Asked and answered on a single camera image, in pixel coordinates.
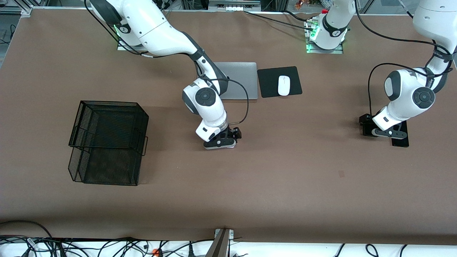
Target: black mesh basket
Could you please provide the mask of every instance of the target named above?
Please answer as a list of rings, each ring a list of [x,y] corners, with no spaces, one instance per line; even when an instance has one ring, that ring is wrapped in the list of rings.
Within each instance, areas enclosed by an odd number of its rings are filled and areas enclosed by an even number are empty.
[[[148,120],[134,102],[81,101],[69,143],[73,181],[138,185]]]

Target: brown tabletop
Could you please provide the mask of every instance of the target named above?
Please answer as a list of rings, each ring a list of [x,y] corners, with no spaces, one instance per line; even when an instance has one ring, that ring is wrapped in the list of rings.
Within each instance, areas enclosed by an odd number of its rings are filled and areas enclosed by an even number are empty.
[[[187,56],[116,51],[85,10],[34,10],[0,69],[0,221],[38,221],[56,237],[196,240],[230,227],[245,241],[457,243],[457,73],[408,121],[407,149],[362,137],[357,123],[368,112],[371,68],[423,66],[431,46],[382,39],[354,18],[343,55],[307,54],[301,29],[242,12],[168,18],[215,62],[297,66],[303,94],[251,102],[236,148],[206,151],[200,118],[181,100],[195,79]],[[423,39],[407,16],[365,20]],[[374,111],[388,103],[383,81],[395,69],[375,72]],[[138,102],[148,113],[139,186],[72,182],[68,141],[80,100]],[[225,102],[230,121],[245,107]],[[44,236],[30,226],[1,228],[8,233]]]

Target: basket handle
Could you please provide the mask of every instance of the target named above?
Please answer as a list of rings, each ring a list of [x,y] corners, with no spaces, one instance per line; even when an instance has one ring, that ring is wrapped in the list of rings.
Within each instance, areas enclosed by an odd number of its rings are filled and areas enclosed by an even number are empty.
[[[141,154],[141,156],[146,155],[146,148],[148,147],[149,138],[147,136],[145,136],[144,138],[146,139],[146,143],[144,144],[144,150],[143,150],[143,153]]]

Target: computer mouse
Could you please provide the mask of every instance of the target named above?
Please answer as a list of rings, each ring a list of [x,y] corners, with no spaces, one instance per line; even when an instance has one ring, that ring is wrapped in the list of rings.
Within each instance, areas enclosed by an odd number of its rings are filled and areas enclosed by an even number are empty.
[[[287,96],[290,92],[290,78],[288,76],[279,76],[278,79],[278,94]]]

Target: black mouse pad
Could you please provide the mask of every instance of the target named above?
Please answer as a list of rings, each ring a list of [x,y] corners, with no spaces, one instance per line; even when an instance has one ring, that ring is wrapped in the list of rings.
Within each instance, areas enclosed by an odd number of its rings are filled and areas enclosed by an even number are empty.
[[[298,77],[298,71],[295,66],[281,67],[272,69],[257,70],[257,77],[259,77],[260,93],[263,98],[280,96],[278,94],[278,80],[279,76],[288,76],[290,78],[290,92],[289,95],[301,95],[302,85]]]

